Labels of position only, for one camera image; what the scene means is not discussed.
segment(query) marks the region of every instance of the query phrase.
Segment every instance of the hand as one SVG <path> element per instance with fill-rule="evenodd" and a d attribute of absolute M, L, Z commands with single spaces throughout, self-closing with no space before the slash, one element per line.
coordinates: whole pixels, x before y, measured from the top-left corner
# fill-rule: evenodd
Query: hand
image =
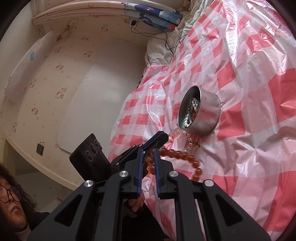
<path fill-rule="evenodd" d="M 129 199 L 128 204 L 131 206 L 132 211 L 136 212 L 139 207 L 142 207 L 144 205 L 145 196 L 143 193 L 143 190 L 141 190 L 140 197 L 138 199 Z"/>

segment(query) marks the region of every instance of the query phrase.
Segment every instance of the red and white checkered tablecloth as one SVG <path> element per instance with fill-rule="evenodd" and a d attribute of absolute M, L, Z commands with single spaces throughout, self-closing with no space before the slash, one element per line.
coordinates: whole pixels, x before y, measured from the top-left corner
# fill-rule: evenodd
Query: red and white checkered tablecloth
<path fill-rule="evenodd" d="M 296 211 L 296 41 L 264 0 L 220 0 L 201 15 L 168 66 L 147 69 L 118 118 L 109 160 L 157 131 L 177 131 L 180 102 L 193 85 L 217 94 L 215 130 L 192 151 L 201 181 L 213 179 L 275 240 Z M 183 150 L 184 136 L 168 147 Z M 171 159 L 175 170 L 192 167 Z M 176 239 L 173 200 L 159 200 L 143 179 L 146 204 Z"/>

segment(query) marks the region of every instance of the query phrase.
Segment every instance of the brown beaded necklace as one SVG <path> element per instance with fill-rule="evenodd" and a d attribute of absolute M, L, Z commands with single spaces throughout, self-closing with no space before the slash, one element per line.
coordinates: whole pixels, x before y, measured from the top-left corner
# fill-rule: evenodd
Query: brown beaded necklace
<path fill-rule="evenodd" d="M 188 155 L 187 152 L 175 151 L 173 149 L 168 150 L 164 146 L 162 148 L 160 148 L 159 155 L 188 161 L 189 163 L 192 164 L 192 167 L 195 169 L 194 176 L 193 176 L 192 180 L 194 180 L 196 182 L 199 180 L 200 175 L 202 174 L 202 170 L 199 168 L 199 161 L 195 160 L 193 155 Z M 149 152 L 149 155 L 145 158 L 145 162 L 150 167 L 150 170 L 149 170 L 150 173 L 152 175 L 155 175 L 153 156 L 154 156 L 154 152 L 152 150 Z"/>

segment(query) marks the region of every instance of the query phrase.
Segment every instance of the metal bowl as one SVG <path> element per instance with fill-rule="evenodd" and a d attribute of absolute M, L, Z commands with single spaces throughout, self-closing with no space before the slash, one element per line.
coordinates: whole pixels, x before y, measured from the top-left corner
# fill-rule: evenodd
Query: metal bowl
<path fill-rule="evenodd" d="M 188 113 L 191 98 L 196 98 L 200 102 L 200 105 L 197 109 L 195 119 L 190 126 L 185 127 L 184 119 Z M 178 125 L 181 130 L 196 133 L 198 136 L 204 137 L 215 129 L 220 113 L 221 104 L 219 97 L 195 85 L 187 91 L 182 100 L 178 114 Z"/>

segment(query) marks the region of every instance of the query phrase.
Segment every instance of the silver screw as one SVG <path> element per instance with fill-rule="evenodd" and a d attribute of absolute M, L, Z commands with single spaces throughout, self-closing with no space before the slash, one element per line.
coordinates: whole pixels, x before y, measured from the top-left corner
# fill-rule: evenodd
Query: silver screw
<path fill-rule="evenodd" d="M 84 182 L 84 186 L 89 188 L 94 184 L 94 182 L 92 180 L 87 180 Z"/>
<path fill-rule="evenodd" d="M 121 177 L 127 177 L 127 176 L 128 176 L 128 171 L 121 171 L 121 172 L 119 173 L 119 175 L 120 175 Z"/>
<path fill-rule="evenodd" d="M 170 171 L 170 172 L 169 172 L 169 175 L 170 175 L 171 177 L 177 177 L 177 176 L 179 175 L 179 173 L 178 173 L 177 171 Z"/>
<path fill-rule="evenodd" d="M 208 180 L 205 180 L 205 185 L 207 187 L 212 187 L 214 185 L 214 182 L 212 180 L 208 179 Z"/>

